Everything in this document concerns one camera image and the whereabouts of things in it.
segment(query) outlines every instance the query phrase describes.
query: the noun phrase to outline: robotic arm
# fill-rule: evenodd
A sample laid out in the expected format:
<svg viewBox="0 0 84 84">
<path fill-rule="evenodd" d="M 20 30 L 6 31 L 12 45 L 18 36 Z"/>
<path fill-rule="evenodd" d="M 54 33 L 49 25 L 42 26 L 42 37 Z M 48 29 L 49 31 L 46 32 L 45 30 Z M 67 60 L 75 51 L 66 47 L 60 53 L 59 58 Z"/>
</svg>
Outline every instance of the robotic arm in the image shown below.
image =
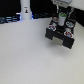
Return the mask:
<svg viewBox="0 0 84 84">
<path fill-rule="evenodd" d="M 76 24 L 76 12 L 68 5 L 72 0 L 51 0 L 57 6 L 57 12 L 53 14 L 49 26 L 46 28 L 45 37 L 53 40 L 58 45 L 72 48 L 75 41 L 74 27 Z"/>
</svg>

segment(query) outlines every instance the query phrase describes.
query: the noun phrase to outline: white table surface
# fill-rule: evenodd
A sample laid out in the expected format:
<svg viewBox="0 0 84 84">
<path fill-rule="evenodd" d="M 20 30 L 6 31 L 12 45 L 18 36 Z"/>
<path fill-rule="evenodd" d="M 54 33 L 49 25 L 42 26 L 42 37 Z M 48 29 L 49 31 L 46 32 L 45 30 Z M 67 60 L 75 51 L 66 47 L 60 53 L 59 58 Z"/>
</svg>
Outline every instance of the white table surface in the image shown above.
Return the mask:
<svg viewBox="0 0 84 84">
<path fill-rule="evenodd" d="M 69 6 L 84 10 L 84 0 L 72 0 Z"/>
<path fill-rule="evenodd" d="M 50 19 L 0 24 L 0 84 L 84 84 L 84 27 L 72 49 L 45 38 Z"/>
</svg>

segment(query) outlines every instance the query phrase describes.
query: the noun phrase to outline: black object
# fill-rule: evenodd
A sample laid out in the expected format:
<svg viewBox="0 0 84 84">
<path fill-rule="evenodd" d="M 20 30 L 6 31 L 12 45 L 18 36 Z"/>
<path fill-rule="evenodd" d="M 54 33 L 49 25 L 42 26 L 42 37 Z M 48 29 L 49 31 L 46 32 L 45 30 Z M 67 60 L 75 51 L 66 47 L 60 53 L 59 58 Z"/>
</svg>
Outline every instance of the black object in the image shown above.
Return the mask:
<svg viewBox="0 0 84 84">
<path fill-rule="evenodd" d="M 63 46 L 71 49 L 74 41 L 75 39 L 65 36 L 63 41 Z"/>
<path fill-rule="evenodd" d="M 70 23 L 74 24 L 74 26 L 73 27 L 67 26 L 66 22 L 70 22 Z M 51 20 L 49 25 L 53 25 L 53 23 L 55 23 L 55 22 L 53 20 Z M 66 28 L 69 28 L 69 29 L 71 29 L 70 32 L 74 35 L 74 27 L 75 27 L 75 24 L 76 24 L 76 11 L 74 10 L 74 12 L 70 15 L 70 17 L 69 18 L 67 17 L 67 19 L 64 23 L 64 26 L 59 26 L 58 23 L 55 23 L 55 24 L 56 24 L 56 26 L 55 26 L 56 30 L 52 31 L 49 28 L 47 28 L 45 36 L 47 38 L 51 39 L 51 40 L 53 40 L 53 37 L 57 38 L 57 39 L 59 39 L 59 42 L 63 41 L 63 43 L 62 43 L 63 46 L 71 49 L 72 45 L 74 44 L 75 39 L 73 37 L 65 36 L 64 32 L 66 31 Z"/>
<path fill-rule="evenodd" d="M 53 35 L 54 35 L 54 31 L 47 28 L 45 37 L 47 37 L 47 38 L 52 40 Z"/>
</svg>

